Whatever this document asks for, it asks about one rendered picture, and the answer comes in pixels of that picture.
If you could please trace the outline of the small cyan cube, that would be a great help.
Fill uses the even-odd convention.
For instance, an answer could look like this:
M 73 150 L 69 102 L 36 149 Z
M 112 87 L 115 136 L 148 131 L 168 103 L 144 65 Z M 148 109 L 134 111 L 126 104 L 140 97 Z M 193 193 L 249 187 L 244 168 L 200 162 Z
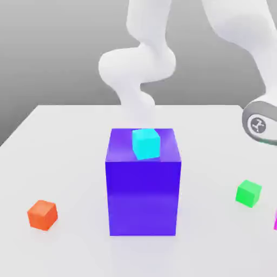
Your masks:
M 132 131 L 132 149 L 138 160 L 160 157 L 161 138 L 155 129 Z

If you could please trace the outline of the small green cube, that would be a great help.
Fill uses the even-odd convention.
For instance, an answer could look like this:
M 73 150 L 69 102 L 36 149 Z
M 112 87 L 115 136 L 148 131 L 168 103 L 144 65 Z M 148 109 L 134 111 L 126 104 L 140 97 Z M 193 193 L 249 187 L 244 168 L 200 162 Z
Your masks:
M 244 180 L 237 188 L 235 200 L 247 207 L 253 208 L 259 200 L 261 190 L 261 185 Z

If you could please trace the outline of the small orange cube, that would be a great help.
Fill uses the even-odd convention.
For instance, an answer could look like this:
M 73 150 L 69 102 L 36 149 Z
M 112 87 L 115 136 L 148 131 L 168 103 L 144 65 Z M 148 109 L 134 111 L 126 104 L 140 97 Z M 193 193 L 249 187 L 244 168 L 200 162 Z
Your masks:
M 43 231 L 48 231 L 58 219 L 56 204 L 44 200 L 38 200 L 27 215 L 30 226 Z

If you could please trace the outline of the large blue box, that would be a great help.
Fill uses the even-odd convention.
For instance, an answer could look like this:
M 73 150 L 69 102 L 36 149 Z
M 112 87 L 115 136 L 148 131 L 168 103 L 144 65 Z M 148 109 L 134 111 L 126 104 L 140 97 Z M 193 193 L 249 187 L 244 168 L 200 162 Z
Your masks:
M 138 160 L 132 130 L 113 128 L 105 159 L 111 236 L 174 236 L 181 156 L 172 129 L 157 129 L 160 157 Z

